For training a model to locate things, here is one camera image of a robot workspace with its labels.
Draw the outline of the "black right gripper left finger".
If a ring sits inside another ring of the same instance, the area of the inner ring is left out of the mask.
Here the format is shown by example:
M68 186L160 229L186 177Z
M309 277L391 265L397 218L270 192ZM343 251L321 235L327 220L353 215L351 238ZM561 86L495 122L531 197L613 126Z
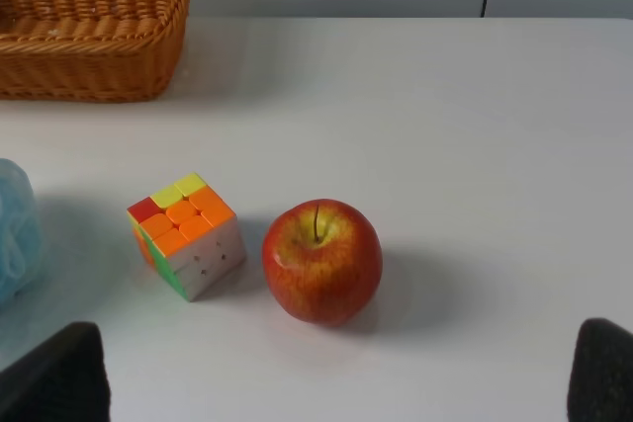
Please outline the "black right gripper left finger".
M72 322L1 372L3 421L109 421L101 333Z

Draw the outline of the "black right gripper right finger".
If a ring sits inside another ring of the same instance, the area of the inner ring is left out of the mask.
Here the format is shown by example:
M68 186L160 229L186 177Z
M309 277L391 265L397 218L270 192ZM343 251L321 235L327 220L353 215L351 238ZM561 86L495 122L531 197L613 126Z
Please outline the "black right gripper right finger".
M567 395L570 421L632 420L632 333L606 318L580 327Z

